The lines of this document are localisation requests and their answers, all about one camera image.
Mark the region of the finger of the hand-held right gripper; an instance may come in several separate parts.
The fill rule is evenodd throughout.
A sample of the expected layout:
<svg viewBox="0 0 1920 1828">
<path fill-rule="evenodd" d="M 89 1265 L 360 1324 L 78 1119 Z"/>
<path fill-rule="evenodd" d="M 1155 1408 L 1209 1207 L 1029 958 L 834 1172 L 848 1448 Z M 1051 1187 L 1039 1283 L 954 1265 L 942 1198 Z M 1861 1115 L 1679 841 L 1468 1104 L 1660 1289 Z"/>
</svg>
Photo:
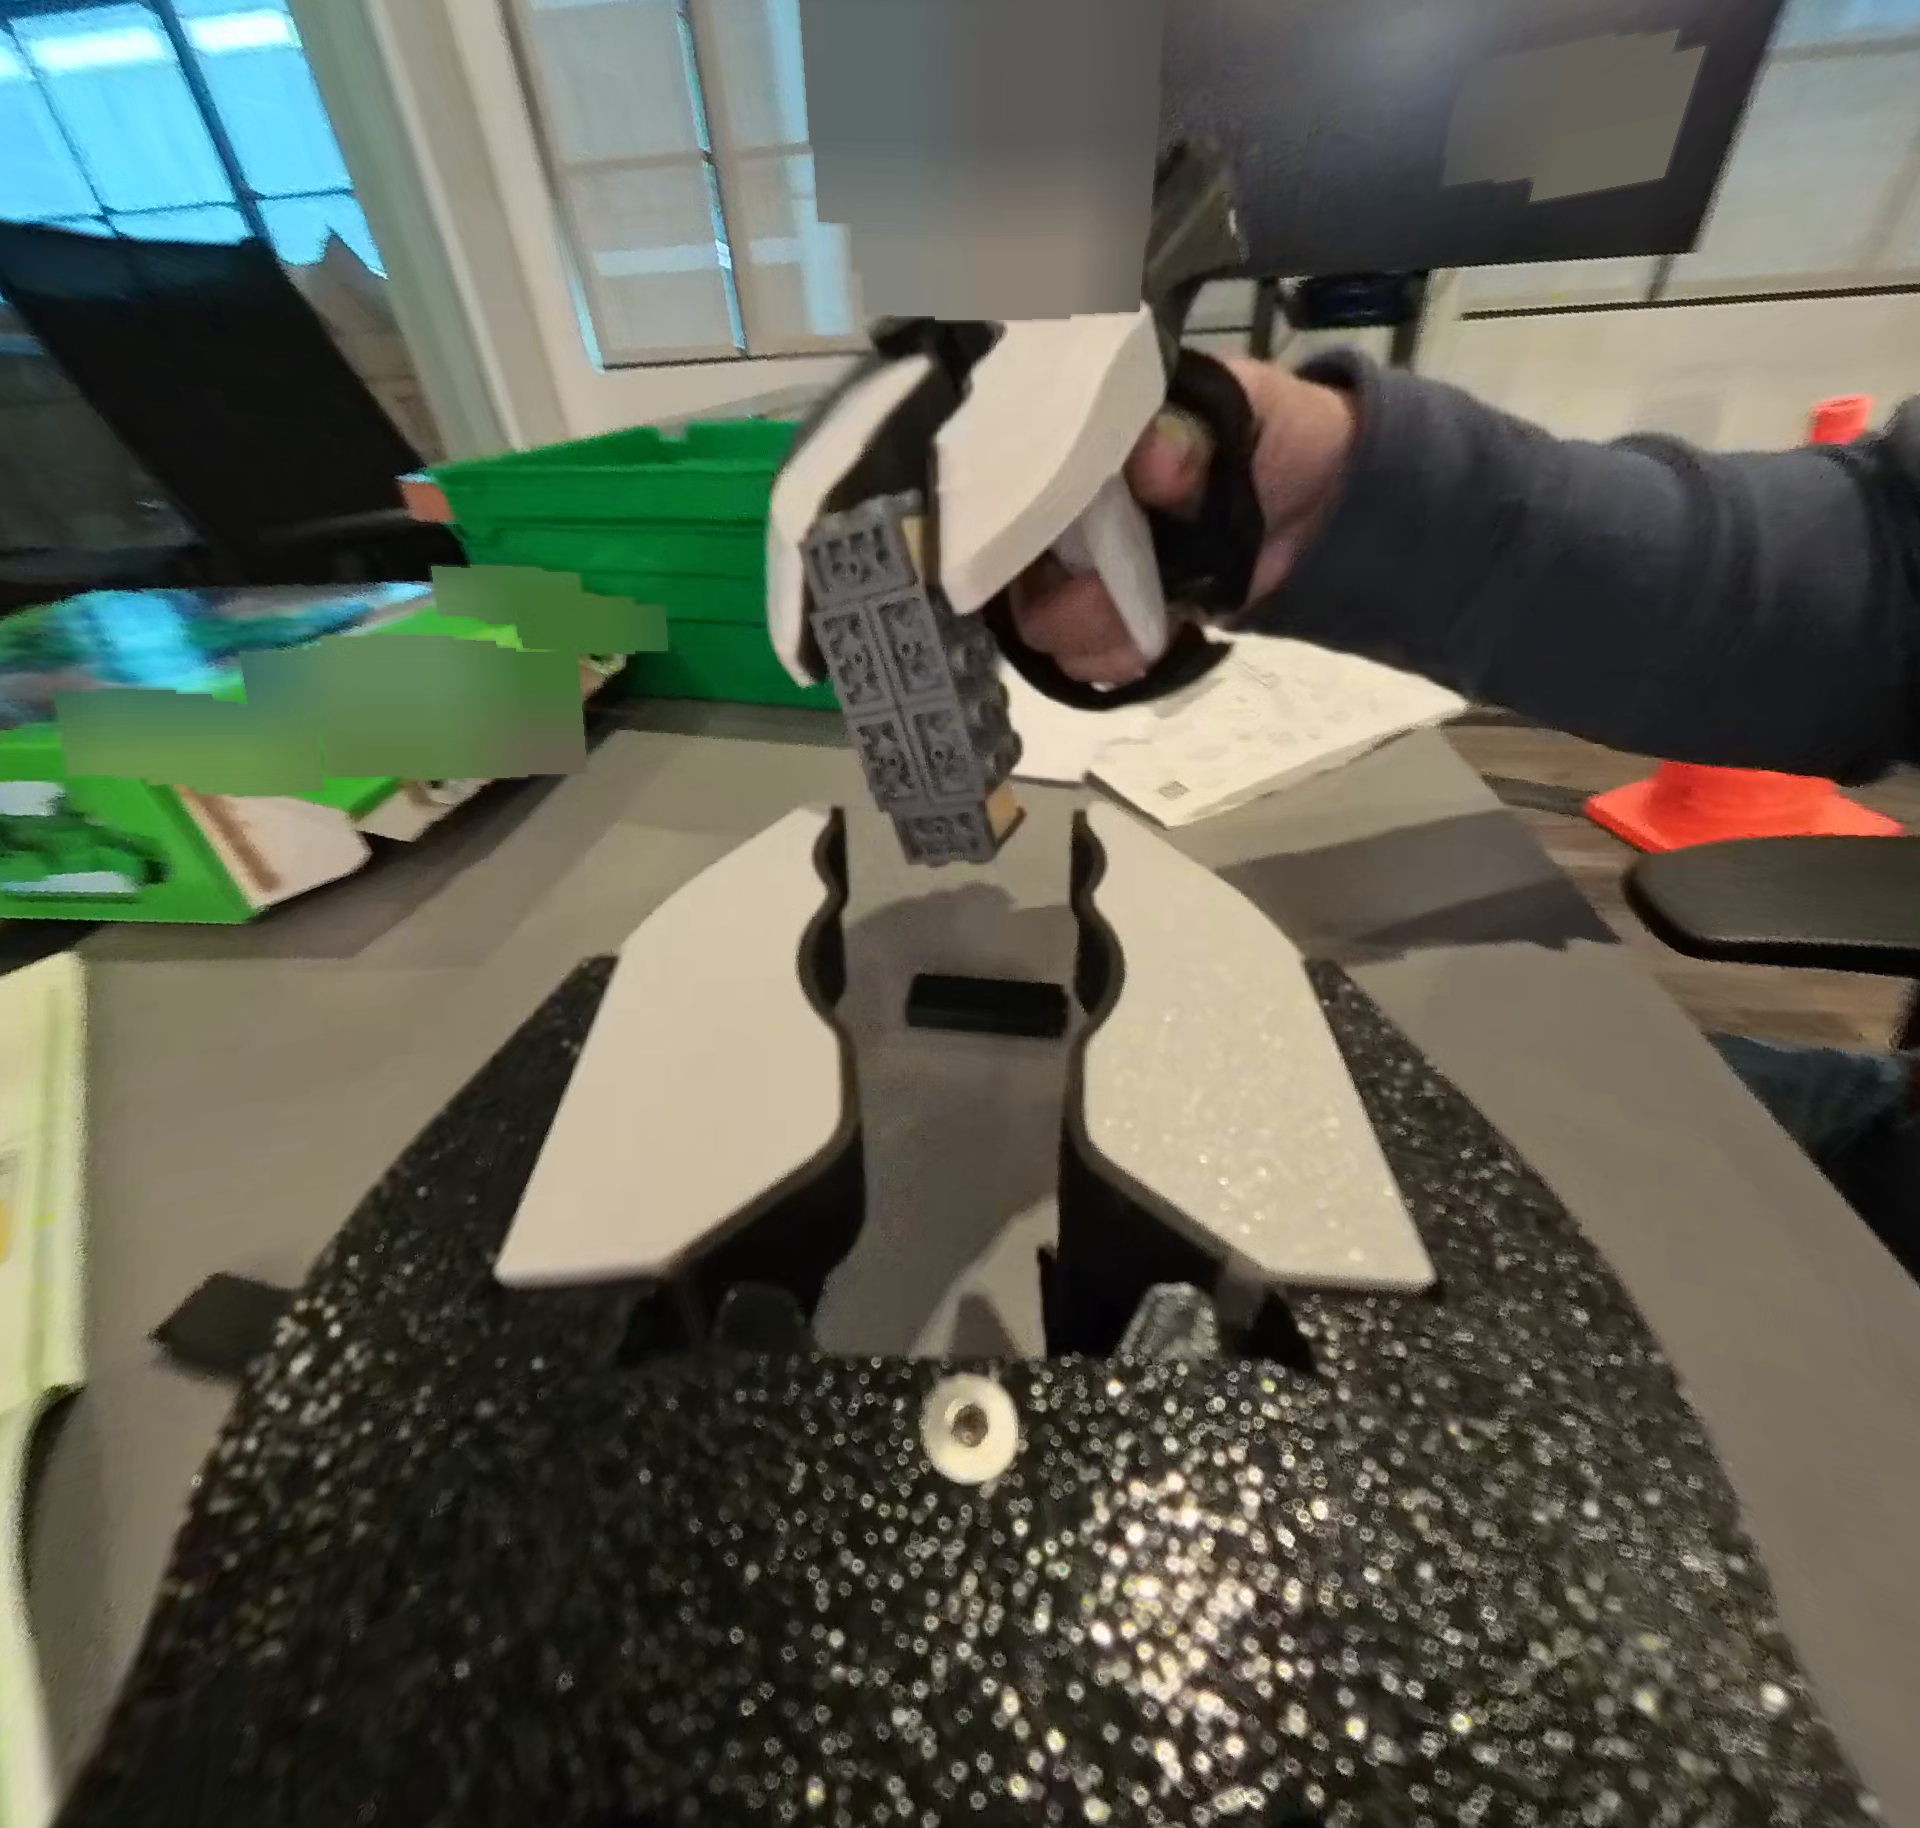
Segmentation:
<svg viewBox="0 0 1920 1828">
<path fill-rule="evenodd" d="M 991 319 L 878 319 L 802 415 L 763 513 L 763 619 L 767 649 L 796 689 L 819 689 L 826 656 L 806 626 L 806 539 L 877 500 L 942 512 L 942 428 L 962 410 L 973 363 L 991 356 Z"/>
<path fill-rule="evenodd" d="M 1129 318 L 1002 319 L 942 428 L 942 592 L 980 616 L 1126 477 L 1169 401 L 1161 330 Z"/>
</svg>

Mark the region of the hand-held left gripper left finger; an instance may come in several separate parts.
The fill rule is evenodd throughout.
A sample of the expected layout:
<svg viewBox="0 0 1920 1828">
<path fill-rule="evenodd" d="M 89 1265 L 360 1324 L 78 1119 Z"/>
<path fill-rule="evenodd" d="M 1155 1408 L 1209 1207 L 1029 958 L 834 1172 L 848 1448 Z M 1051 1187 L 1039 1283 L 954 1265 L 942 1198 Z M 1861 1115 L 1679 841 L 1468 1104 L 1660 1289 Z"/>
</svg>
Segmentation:
<svg viewBox="0 0 1920 1828">
<path fill-rule="evenodd" d="M 870 1211 L 843 916 L 848 815 L 790 807 L 621 944 L 502 1289 L 667 1295 L 686 1338 L 760 1306 L 815 1329 Z"/>
</svg>

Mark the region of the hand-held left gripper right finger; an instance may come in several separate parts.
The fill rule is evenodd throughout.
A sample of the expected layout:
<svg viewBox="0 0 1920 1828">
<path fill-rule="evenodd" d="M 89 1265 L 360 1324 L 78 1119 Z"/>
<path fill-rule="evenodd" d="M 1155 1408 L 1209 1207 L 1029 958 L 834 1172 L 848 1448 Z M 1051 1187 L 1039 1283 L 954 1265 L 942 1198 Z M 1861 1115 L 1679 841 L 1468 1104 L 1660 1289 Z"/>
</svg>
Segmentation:
<svg viewBox="0 0 1920 1828">
<path fill-rule="evenodd" d="M 1223 1338 L 1285 1358 L 1288 1295 L 1434 1295 L 1285 926 L 1106 802 L 1072 815 L 1070 910 L 1051 1350 L 1120 1350 L 1151 1289 L 1188 1289 Z"/>
</svg>

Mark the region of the grey brick assembly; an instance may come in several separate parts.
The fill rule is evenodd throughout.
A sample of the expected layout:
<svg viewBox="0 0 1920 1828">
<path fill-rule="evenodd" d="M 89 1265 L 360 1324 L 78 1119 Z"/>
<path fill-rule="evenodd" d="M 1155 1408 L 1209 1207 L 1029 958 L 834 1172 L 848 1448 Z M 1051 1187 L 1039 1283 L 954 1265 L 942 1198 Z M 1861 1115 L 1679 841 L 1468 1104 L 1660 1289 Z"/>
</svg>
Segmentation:
<svg viewBox="0 0 1920 1828">
<path fill-rule="evenodd" d="M 954 616 L 922 569 L 917 500 L 826 518 L 806 539 L 806 598 L 866 787 L 900 859 L 991 863 L 1026 821 L 1026 742 L 991 626 Z"/>
</svg>

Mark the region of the black long brick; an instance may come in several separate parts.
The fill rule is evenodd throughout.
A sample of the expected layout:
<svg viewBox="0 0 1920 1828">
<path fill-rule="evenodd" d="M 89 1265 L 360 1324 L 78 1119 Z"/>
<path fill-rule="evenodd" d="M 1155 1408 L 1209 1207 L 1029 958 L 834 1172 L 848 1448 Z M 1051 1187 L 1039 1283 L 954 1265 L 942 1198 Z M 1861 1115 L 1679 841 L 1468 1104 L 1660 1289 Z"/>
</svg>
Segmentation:
<svg viewBox="0 0 1920 1828">
<path fill-rule="evenodd" d="M 153 1324 L 153 1350 L 203 1379 L 245 1379 L 293 1314 L 290 1283 L 254 1272 L 210 1272 L 196 1283 L 180 1314 Z"/>
<path fill-rule="evenodd" d="M 1070 991 L 1055 979 L 922 968 L 910 979 L 900 1023 L 1002 1043 L 1063 1043 Z"/>
</svg>

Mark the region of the person's right forearm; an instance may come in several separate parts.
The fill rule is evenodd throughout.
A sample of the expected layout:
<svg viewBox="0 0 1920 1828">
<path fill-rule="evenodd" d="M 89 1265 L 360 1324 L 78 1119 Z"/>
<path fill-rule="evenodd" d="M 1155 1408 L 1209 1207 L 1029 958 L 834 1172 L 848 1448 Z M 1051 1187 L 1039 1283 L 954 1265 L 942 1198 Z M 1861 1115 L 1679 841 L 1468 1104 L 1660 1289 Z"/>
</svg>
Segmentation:
<svg viewBox="0 0 1920 1828">
<path fill-rule="evenodd" d="M 1354 395 L 1337 506 L 1251 631 L 1682 765 L 1920 761 L 1920 402 L 1846 447 L 1579 444 L 1449 383 Z"/>
</svg>

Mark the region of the grey desk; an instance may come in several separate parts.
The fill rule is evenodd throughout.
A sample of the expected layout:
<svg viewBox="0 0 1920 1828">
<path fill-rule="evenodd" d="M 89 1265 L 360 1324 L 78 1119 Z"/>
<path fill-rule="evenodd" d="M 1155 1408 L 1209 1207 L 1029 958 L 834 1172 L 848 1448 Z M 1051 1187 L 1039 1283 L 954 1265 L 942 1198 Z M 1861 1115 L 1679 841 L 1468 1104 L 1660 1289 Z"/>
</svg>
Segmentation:
<svg viewBox="0 0 1920 1828">
<path fill-rule="evenodd" d="M 33 1496 L 33 1638 L 71 1778 L 153 1601 L 227 1390 L 150 1329 L 217 1270 L 299 1283 L 373 1180 L 591 950 L 790 802 L 848 802 L 848 1013 L 877 1233 L 854 1350 L 1026 1338 L 1045 1045 L 900 1030 L 914 968 L 1063 979 L 1072 790 L 995 870 L 900 870 L 826 716 L 624 702 L 583 776 L 502 787 L 245 931 L 99 931 L 89 962 L 89 1385 Z M 1552 1180 L 1665 1338 L 1819 1712 L 1914 1821 L 1914 1277 L 1801 1159 L 1468 765 L 1405 738 L 1171 838 L 1354 987 Z"/>
</svg>

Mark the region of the person's right hand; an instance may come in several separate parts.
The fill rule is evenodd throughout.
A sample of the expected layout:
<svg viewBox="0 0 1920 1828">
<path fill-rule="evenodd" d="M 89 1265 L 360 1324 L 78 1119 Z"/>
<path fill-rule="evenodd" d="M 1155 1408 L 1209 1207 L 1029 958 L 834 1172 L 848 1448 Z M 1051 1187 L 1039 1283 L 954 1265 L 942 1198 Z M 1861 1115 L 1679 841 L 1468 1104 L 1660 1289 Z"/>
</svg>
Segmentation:
<svg viewBox="0 0 1920 1828">
<path fill-rule="evenodd" d="M 1337 506 L 1354 447 L 1354 395 L 1325 387 L 1271 361 L 1229 361 L 1229 374 L 1244 387 L 1255 415 L 1251 489 L 1263 506 L 1263 557 L 1244 610 L 1229 616 L 1229 626 L 1251 626 Z M 1209 471 L 1213 439 L 1171 402 L 1126 462 L 1129 490 L 1177 518 L 1199 513 Z M 1085 689 L 1129 689 L 1151 669 L 1103 577 L 1070 569 L 1051 552 L 1013 579 L 1013 626 L 1039 661 Z"/>
</svg>

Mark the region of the green plastic bin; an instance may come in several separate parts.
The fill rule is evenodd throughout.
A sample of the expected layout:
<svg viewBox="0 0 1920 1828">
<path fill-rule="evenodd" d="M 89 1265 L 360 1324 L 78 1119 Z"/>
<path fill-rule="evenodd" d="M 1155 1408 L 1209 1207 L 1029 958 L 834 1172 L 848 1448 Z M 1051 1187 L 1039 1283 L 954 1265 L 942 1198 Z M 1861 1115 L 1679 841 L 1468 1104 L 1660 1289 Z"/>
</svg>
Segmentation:
<svg viewBox="0 0 1920 1828">
<path fill-rule="evenodd" d="M 678 619 L 763 626 L 763 513 L 745 518 L 502 518 L 469 539 L 474 564 L 563 569 L 585 592 L 661 606 Z"/>
<path fill-rule="evenodd" d="M 760 524 L 796 418 L 686 418 L 624 428 L 546 447 L 507 447 L 433 463 L 427 480 L 462 524 L 507 518 L 648 518 L 648 524 Z"/>
<path fill-rule="evenodd" d="M 669 702 L 740 702 L 834 716 L 834 694 L 796 689 L 775 661 L 763 619 L 699 619 L 667 610 L 667 644 L 624 656 L 616 694 Z"/>
</svg>

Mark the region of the white instruction sheet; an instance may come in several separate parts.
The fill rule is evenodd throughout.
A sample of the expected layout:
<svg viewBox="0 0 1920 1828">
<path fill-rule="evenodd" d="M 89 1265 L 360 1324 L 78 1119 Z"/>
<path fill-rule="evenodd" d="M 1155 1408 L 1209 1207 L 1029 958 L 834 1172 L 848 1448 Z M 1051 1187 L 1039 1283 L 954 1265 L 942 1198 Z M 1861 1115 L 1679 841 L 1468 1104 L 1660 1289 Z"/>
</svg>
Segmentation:
<svg viewBox="0 0 1920 1828">
<path fill-rule="evenodd" d="M 1367 761 L 1394 738 L 1449 724 L 1461 710 L 1461 694 L 1354 656 L 1229 634 L 1229 661 L 1199 689 L 1140 710 L 1089 761 L 1089 782 L 1177 832 Z"/>
</svg>

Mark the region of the large black monitor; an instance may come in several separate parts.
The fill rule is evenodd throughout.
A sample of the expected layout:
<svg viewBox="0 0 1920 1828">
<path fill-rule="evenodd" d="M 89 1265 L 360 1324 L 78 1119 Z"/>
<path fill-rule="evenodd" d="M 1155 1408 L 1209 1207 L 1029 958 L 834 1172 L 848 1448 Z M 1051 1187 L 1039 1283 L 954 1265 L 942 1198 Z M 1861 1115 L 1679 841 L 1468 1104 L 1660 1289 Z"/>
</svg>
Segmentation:
<svg viewBox="0 0 1920 1828">
<path fill-rule="evenodd" d="M 1790 0 L 1169 0 L 1169 133 L 1232 164 L 1255 336 L 1434 281 L 1688 252 Z"/>
</svg>

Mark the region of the person's leg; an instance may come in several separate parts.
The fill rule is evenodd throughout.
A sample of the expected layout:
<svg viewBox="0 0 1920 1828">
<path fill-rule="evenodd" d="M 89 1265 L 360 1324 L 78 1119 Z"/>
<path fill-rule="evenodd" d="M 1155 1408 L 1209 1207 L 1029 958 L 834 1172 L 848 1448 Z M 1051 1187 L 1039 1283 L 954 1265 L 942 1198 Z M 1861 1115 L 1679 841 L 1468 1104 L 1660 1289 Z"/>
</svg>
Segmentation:
<svg viewBox="0 0 1920 1828">
<path fill-rule="evenodd" d="M 1790 1045 L 1722 1030 L 1726 1067 L 1773 1108 L 1809 1165 L 1890 1243 L 1914 1250 L 1920 1224 L 1920 1057 Z"/>
</svg>

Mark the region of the green cardboard toy box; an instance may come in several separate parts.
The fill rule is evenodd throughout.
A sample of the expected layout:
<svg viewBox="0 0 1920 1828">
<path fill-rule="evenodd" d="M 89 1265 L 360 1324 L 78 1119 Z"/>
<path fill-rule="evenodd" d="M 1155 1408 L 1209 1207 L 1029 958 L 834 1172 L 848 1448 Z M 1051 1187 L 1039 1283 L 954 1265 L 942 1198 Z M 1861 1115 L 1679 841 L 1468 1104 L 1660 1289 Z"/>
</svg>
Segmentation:
<svg viewBox="0 0 1920 1828">
<path fill-rule="evenodd" d="M 0 631 L 6 918 L 245 926 L 483 787 L 585 761 L 607 667 L 563 610 L 423 579 L 78 592 Z"/>
</svg>

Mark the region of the pale green instruction booklet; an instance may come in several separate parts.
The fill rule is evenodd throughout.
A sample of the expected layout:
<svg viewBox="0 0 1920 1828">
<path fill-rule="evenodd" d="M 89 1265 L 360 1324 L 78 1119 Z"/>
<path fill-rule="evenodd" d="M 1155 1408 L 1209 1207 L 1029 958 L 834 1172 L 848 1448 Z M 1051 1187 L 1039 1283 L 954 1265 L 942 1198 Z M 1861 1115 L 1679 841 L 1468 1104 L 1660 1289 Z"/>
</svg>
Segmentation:
<svg viewBox="0 0 1920 1828">
<path fill-rule="evenodd" d="M 30 1613 L 40 1416 L 89 1379 L 89 979 L 49 950 L 0 979 L 0 1821 L 57 1815 L 57 1757 Z"/>
</svg>

